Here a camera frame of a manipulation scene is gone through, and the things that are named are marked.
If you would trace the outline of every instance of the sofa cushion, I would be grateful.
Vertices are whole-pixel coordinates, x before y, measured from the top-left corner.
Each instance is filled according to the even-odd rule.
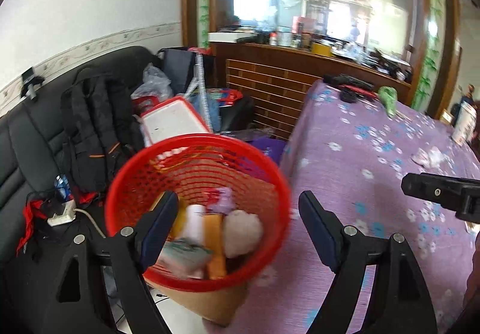
[[[0,263],[15,253],[25,232],[22,209],[28,193],[53,187],[60,174],[65,133],[60,96],[85,67],[97,67],[121,78],[130,91],[143,81],[148,63],[160,60],[143,47],[127,47],[88,61],[37,91],[37,102],[25,99],[0,118]]]

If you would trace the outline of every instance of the screw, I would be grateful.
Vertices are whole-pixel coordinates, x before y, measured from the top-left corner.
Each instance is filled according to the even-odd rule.
[[[80,243],[85,242],[85,235],[82,235],[82,234],[77,235],[75,238],[73,238],[73,242],[75,244],[80,244]]]
[[[350,236],[356,235],[357,234],[357,229],[351,225],[346,226],[343,231]]]
[[[405,242],[405,237],[401,233],[395,233],[393,235],[393,239],[395,240],[395,242],[399,242],[399,243]]]
[[[133,233],[134,233],[134,229],[131,227],[123,227],[120,231],[120,234],[122,236],[130,236]]]

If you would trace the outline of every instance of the red basket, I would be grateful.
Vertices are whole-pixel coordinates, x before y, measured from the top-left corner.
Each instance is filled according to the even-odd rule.
[[[209,292],[239,285],[274,257],[290,218],[290,190],[276,164],[237,139],[210,134],[172,137],[145,148],[118,172],[106,200],[110,236],[135,226],[154,200],[172,190],[189,204],[203,204],[207,188],[232,188],[239,209],[256,213],[263,224],[258,249],[237,271],[219,280],[182,280],[160,265],[145,272],[152,283],[188,292]]]

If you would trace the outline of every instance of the floral tablecloth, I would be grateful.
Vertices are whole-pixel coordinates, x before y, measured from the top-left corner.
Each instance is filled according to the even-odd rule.
[[[407,238],[425,277],[440,332],[462,310],[472,269],[475,236],[439,204],[405,196],[408,172],[424,169],[411,160],[433,146],[447,158],[430,173],[480,179],[468,146],[449,138],[448,127],[398,104],[411,121],[387,117],[379,104],[347,104],[338,92],[317,82],[286,147],[281,169],[292,187],[289,235],[256,278],[245,304],[228,328],[205,323],[209,333],[303,334],[313,322],[334,277],[321,263],[298,216],[298,197],[312,190],[323,207],[366,235]],[[374,279],[368,267],[349,332],[360,329]]]

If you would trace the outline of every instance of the basket rim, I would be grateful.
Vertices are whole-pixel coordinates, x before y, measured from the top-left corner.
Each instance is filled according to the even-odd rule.
[[[115,229],[115,201],[116,194],[121,190],[123,180],[128,178],[129,171],[136,164],[146,164],[153,156],[157,156],[165,151],[179,147],[188,147],[189,145],[215,145],[225,149],[232,150],[236,148],[240,152],[248,154],[249,160],[261,164],[267,171],[271,183],[275,186],[278,194],[279,225],[278,231],[274,236],[273,243],[268,250],[258,250],[250,257],[247,262],[237,271],[218,280],[193,280],[167,277],[156,271],[152,267],[148,268],[143,274],[150,283],[159,286],[165,286],[170,289],[186,292],[211,292],[236,285],[240,285],[255,277],[266,265],[274,258],[276,252],[285,239],[287,228],[290,222],[290,188],[285,177],[280,172],[278,166],[263,152],[244,143],[241,140],[214,135],[212,133],[192,133],[162,140],[150,147],[144,148],[130,158],[120,169],[110,186],[105,204],[105,225],[109,236],[113,236],[119,230]]]

